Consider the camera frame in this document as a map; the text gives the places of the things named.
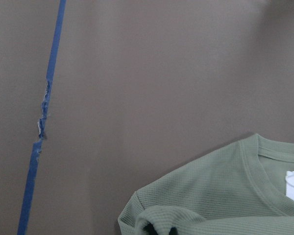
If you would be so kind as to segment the olive green long-sleeve shirt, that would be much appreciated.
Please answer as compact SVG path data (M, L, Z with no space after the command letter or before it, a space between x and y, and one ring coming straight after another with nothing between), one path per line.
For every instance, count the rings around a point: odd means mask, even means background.
M118 217L123 235L294 235L286 174L294 143L254 134L133 193Z

